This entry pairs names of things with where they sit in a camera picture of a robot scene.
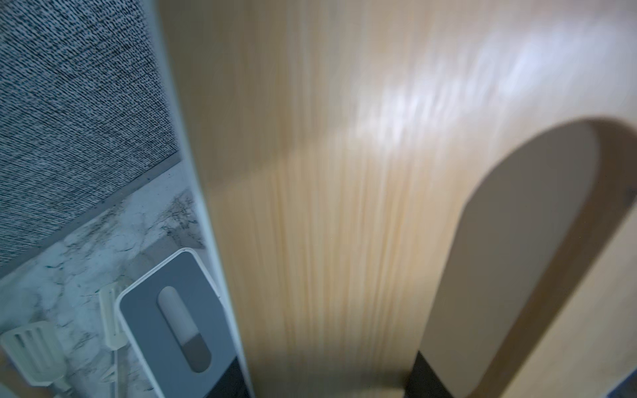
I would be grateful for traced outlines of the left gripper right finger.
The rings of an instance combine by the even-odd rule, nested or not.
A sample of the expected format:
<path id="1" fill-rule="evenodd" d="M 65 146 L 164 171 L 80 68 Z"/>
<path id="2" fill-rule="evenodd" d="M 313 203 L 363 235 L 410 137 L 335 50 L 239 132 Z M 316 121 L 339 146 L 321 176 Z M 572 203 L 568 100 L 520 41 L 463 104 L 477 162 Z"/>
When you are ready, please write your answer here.
<path id="1" fill-rule="evenodd" d="M 416 355 L 416 361 L 408 378 L 405 398 L 452 398 L 453 396 L 421 352 Z"/>

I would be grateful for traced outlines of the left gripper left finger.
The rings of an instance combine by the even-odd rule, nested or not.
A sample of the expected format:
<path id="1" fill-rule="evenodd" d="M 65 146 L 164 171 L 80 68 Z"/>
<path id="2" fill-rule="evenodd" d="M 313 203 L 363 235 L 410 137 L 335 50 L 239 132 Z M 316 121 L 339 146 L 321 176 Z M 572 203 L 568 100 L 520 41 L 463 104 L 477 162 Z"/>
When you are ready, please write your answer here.
<path id="1" fill-rule="evenodd" d="M 249 391 L 244 380 L 238 358 L 234 358 L 206 398 L 249 398 Z"/>

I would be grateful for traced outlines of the bamboo lid tissue box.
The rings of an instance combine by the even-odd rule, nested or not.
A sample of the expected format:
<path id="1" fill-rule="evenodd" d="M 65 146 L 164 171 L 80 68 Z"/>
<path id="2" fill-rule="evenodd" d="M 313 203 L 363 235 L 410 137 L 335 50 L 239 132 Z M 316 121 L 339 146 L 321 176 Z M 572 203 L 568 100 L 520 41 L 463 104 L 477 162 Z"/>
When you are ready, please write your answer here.
<path id="1" fill-rule="evenodd" d="M 635 2 L 144 8 L 252 396 L 635 371 Z"/>

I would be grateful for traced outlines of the back grey lid tissue box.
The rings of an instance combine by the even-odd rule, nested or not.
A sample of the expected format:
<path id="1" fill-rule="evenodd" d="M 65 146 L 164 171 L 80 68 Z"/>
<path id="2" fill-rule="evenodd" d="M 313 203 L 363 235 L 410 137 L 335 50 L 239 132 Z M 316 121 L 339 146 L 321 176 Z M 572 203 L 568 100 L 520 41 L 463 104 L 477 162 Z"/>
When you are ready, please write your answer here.
<path id="1" fill-rule="evenodd" d="M 238 358 L 205 250 L 174 252 L 126 288 L 115 311 L 159 397 L 206 397 Z"/>

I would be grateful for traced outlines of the white slotted spatula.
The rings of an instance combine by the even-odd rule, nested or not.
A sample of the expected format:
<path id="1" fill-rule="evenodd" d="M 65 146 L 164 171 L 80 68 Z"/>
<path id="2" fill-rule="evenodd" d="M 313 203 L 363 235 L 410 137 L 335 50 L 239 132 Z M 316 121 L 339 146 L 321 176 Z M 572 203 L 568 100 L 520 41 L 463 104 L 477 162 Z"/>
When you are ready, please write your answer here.
<path id="1" fill-rule="evenodd" d="M 9 330 L 2 334 L 1 346 L 30 386 L 52 387 L 58 396 L 75 391 L 66 378 L 66 357 L 52 323 L 38 321 Z"/>

